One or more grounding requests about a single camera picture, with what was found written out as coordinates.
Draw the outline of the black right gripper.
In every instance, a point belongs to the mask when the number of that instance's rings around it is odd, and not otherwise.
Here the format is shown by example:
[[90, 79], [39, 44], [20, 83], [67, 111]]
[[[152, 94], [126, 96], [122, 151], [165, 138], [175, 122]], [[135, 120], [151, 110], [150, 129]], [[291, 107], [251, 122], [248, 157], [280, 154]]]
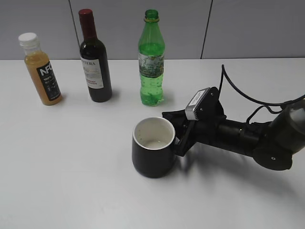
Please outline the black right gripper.
[[216, 87], [211, 87], [204, 99], [203, 113], [204, 120], [189, 121], [185, 110], [162, 112], [162, 117], [172, 123], [175, 128], [179, 142], [174, 147], [177, 156], [185, 156], [196, 143], [195, 138], [204, 135], [207, 144], [213, 144], [216, 139], [216, 127], [219, 121], [225, 118], [224, 109], [219, 102], [220, 92]]

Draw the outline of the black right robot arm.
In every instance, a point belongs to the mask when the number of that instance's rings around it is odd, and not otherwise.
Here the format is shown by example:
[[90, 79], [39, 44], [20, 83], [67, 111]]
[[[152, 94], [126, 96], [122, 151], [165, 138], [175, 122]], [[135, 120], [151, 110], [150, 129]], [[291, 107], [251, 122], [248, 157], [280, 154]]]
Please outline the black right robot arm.
[[162, 113], [179, 140], [175, 153], [184, 156], [195, 143], [202, 143], [252, 157], [271, 170], [290, 169], [292, 156], [305, 146], [305, 101], [289, 104], [271, 122], [242, 123], [227, 119], [219, 94], [216, 87], [208, 87], [185, 109]]

